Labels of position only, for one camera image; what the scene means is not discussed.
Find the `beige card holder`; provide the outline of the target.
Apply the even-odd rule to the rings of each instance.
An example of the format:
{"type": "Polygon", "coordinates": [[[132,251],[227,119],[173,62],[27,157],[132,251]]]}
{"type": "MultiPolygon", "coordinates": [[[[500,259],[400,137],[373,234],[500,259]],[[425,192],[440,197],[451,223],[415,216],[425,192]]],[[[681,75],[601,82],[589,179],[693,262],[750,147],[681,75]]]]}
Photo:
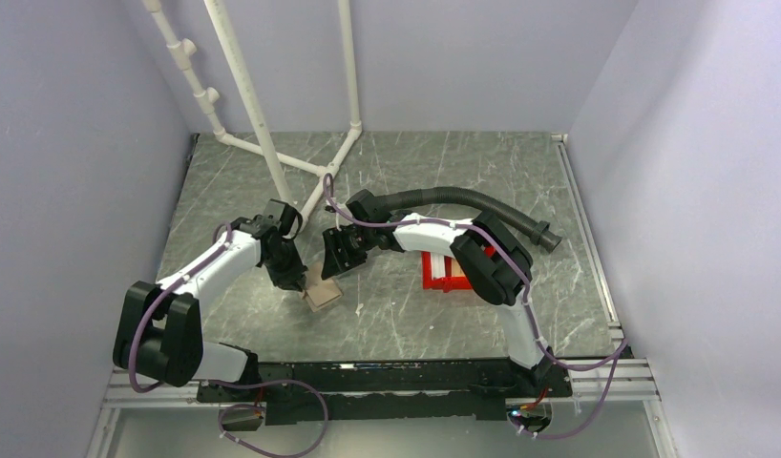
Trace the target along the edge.
{"type": "Polygon", "coordinates": [[[334,278],[322,278],[323,264],[312,263],[306,271],[306,283],[302,291],[302,299],[312,312],[320,312],[331,306],[343,296],[334,278]]]}

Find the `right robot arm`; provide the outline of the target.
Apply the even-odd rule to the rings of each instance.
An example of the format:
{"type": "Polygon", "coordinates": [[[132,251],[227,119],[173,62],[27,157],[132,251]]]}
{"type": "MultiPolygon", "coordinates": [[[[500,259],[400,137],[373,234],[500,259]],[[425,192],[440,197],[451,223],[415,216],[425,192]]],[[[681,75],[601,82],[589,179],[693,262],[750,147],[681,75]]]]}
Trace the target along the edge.
{"type": "Polygon", "coordinates": [[[471,289],[496,310],[513,365],[517,392],[534,396],[545,388],[552,365],[531,304],[533,259],[492,212],[473,219],[439,219],[392,213],[364,193],[348,203],[348,224],[325,230],[323,279],[364,264],[372,249],[428,252],[455,260],[471,289]]]}

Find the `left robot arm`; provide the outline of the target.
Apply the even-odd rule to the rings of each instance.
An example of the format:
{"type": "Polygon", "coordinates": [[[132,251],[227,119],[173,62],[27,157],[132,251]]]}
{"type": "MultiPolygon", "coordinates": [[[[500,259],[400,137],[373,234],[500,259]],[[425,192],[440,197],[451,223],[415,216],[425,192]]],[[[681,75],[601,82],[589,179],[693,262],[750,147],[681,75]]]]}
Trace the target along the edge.
{"type": "Polygon", "coordinates": [[[206,341],[201,309],[255,267],[266,270],[274,287],[303,291],[307,268],[294,241],[303,222],[290,204],[272,199],[259,215],[218,225],[210,247],[177,272],[135,282],[124,297],[113,350],[133,391],[207,381],[235,400],[252,398],[263,381],[257,354],[206,341]]]}

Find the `white card stack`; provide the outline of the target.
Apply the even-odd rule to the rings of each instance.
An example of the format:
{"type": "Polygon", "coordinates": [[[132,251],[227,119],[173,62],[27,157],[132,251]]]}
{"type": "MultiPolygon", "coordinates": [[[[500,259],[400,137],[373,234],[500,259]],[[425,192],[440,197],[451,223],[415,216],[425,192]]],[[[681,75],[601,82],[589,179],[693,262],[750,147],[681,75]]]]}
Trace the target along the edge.
{"type": "Polygon", "coordinates": [[[442,279],[445,279],[450,275],[450,269],[449,269],[451,263],[450,257],[445,257],[440,254],[430,253],[429,263],[430,263],[429,276],[432,281],[441,281],[442,279]]]}

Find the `red plastic bin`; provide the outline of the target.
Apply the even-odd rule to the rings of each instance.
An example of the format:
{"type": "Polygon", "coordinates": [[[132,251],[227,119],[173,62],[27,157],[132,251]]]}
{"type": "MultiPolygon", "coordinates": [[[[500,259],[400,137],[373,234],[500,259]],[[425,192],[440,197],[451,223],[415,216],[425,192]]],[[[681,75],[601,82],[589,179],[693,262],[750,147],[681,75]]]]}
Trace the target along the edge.
{"type": "Polygon", "coordinates": [[[444,293],[472,289],[464,271],[454,258],[422,252],[421,261],[423,289],[444,293]]]}

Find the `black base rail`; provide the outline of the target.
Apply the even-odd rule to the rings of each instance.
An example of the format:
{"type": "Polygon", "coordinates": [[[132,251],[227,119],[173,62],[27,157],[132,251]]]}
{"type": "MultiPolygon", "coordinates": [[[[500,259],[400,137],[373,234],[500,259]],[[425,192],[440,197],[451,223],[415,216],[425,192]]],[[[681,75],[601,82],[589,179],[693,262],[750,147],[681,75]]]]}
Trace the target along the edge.
{"type": "Polygon", "coordinates": [[[508,358],[259,363],[240,388],[201,385],[202,404],[264,403],[269,426],[320,420],[473,417],[502,421],[518,401],[568,398],[569,374],[550,362],[525,369],[508,358]]]}

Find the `white PVC pipe frame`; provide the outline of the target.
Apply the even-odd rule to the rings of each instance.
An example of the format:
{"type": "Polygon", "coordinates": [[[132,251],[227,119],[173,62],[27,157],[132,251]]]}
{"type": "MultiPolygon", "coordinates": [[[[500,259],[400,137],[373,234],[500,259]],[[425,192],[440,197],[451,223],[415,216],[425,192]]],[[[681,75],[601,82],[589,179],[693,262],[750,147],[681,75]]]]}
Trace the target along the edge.
{"type": "Polygon", "coordinates": [[[197,106],[209,122],[212,134],[219,143],[261,156],[265,161],[279,197],[288,203],[295,203],[296,200],[293,198],[285,178],[285,166],[306,172],[318,178],[317,185],[300,208],[300,214],[304,223],[299,227],[301,229],[305,228],[306,224],[309,223],[309,217],[325,194],[325,177],[337,177],[353,145],[363,133],[350,2],[339,1],[337,3],[348,92],[350,129],[347,131],[335,156],[326,165],[316,165],[294,156],[279,153],[276,150],[264,118],[264,111],[245,63],[243,51],[234,31],[231,17],[223,1],[206,1],[204,7],[213,26],[214,33],[222,47],[222,54],[233,76],[247,118],[254,129],[254,134],[257,138],[255,143],[234,136],[224,127],[215,108],[220,98],[219,92],[211,86],[204,85],[193,66],[192,56],[197,52],[197,46],[191,39],[181,38],[177,35],[165,14],[163,4],[160,1],[150,0],[143,1],[141,5],[154,21],[159,34],[164,40],[165,48],[189,85],[197,106]]]}

